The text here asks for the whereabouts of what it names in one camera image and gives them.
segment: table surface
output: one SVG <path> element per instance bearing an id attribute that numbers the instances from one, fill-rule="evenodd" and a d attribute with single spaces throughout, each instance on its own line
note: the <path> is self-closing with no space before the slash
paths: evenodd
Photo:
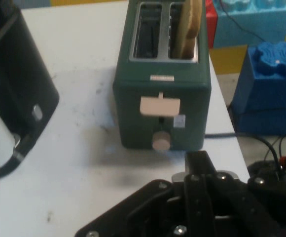
<path id="1" fill-rule="evenodd" d="M 23 10 L 60 93 L 50 123 L 23 163 L 0 180 L 0 237 L 72 237 L 153 179 L 184 171 L 184 153 L 120 144 L 111 84 L 127 2 Z M 233 132 L 211 67 L 207 133 Z M 218 170 L 249 178 L 236 138 L 206 139 Z"/>

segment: floor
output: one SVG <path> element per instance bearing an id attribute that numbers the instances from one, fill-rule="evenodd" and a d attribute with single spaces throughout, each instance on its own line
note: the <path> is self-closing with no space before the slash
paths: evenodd
<path id="1" fill-rule="evenodd" d="M 229 105 L 233 99 L 235 88 L 237 85 L 239 74 L 227 74 L 218 75 L 217 79 L 222 90 L 224 101 L 226 105 Z M 277 137 L 266 137 L 266 139 L 273 143 Z M 268 148 L 261 142 L 251 138 L 239 138 L 239 144 L 246 162 L 246 165 L 250 165 L 255 161 L 263 160 Z M 274 145 L 274 148 L 279 154 L 279 142 Z M 282 153 L 286 156 L 286 138 L 282 142 Z M 268 154 L 267 158 L 272 159 L 271 154 Z"/>

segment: bread slice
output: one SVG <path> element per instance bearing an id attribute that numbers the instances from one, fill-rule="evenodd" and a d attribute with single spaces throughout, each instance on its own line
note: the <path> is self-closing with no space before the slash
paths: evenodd
<path id="1" fill-rule="evenodd" d="M 174 58 L 191 59 L 202 17 L 202 0 L 186 0 L 182 5 Z"/>

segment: toaster slot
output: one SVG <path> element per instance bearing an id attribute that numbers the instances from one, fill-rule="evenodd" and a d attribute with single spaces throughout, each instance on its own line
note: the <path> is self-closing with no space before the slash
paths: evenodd
<path id="1" fill-rule="evenodd" d="M 160 4 L 141 4 L 133 55 L 135 58 L 157 57 L 161 14 Z"/>
<path id="2" fill-rule="evenodd" d="M 182 3 L 171 4 L 170 18 L 169 18 L 169 42 L 168 42 L 169 58 L 173 58 L 173 49 L 176 43 L 176 36 L 180 20 L 181 9 L 182 9 Z"/>

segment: toaster knob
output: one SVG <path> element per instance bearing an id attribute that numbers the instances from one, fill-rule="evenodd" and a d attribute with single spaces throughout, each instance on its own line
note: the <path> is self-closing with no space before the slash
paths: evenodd
<path id="1" fill-rule="evenodd" d="M 160 131 L 153 134 L 153 149 L 167 151 L 171 147 L 171 136 L 168 132 Z"/>

